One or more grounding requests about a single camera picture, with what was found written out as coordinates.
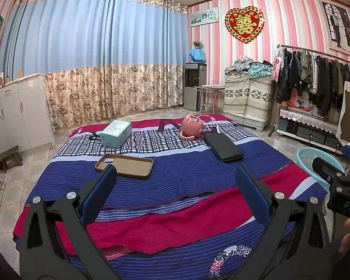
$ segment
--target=clothes rack pole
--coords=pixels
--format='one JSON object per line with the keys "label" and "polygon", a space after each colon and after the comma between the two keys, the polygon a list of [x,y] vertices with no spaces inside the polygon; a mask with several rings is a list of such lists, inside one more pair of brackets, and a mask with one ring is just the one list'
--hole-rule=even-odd
{"label": "clothes rack pole", "polygon": [[[333,59],[338,59],[338,60],[344,61],[345,63],[349,63],[350,64],[349,60],[342,59],[340,57],[337,57],[337,56],[334,56],[334,55],[331,55],[331,54],[327,54],[326,52],[322,52],[322,51],[318,51],[318,50],[313,50],[313,49],[303,48],[303,47],[297,47],[297,46],[290,46],[290,45],[282,45],[282,44],[277,45],[277,47],[279,48],[279,56],[281,55],[281,49],[282,48],[293,48],[293,49],[298,49],[298,50],[310,51],[310,52],[313,52],[313,53],[316,53],[316,54],[319,54],[319,55],[331,57]],[[269,137],[271,137],[271,135],[275,131],[275,118],[276,118],[276,111],[277,111],[277,102],[276,102],[277,89],[278,89],[278,85],[276,86],[275,97],[273,98],[275,100],[275,104],[273,105],[273,108],[274,108],[273,120],[272,120],[272,124],[271,124],[271,129],[270,129],[270,131],[268,133]]]}

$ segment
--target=teal box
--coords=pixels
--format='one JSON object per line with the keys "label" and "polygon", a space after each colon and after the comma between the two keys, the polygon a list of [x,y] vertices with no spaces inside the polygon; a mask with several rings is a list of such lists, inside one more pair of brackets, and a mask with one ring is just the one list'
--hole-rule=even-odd
{"label": "teal box", "polygon": [[101,133],[101,144],[120,148],[132,133],[131,122],[114,120]]}

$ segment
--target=gold chinese character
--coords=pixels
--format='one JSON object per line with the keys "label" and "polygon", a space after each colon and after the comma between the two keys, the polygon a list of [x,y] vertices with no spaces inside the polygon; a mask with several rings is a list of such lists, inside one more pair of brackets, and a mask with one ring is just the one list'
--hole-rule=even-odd
{"label": "gold chinese character", "polygon": [[240,35],[243,35],[244,33],[252,33],[254,30],[253,26],[257,26],[257,23],[252,23],[251,15],[238,15],[236,18],[236,27],[234,27],[234,29],[236,29]]}

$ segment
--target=pink mug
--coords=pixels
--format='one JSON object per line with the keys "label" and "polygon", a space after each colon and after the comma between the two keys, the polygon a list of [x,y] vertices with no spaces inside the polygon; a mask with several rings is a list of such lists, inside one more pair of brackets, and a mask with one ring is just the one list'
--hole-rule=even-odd
{"label": "pink mug", "polygon": [[180,124],[180,139],[194,140],[203,133],[203,121],[191,114],[187,114]]}

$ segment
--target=blue plastic basket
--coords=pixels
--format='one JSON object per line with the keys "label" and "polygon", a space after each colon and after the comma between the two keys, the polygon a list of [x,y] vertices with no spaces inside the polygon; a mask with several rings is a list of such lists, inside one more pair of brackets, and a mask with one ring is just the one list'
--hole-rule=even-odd
{"label": "blue plastic basket", "polygon": [[345,172],[342,165],[334,159],[330,154],[327,154],[321,150],[312,147],[303,147],[297,151],[297,165],[304,169],[312,178],[318,181],[324,189],[329,192],[329,183],[319,177],[312,169],[312,161],[316,157],[323,158],[325,161],[329,162],[335,168],[338,168],[343,173]]}

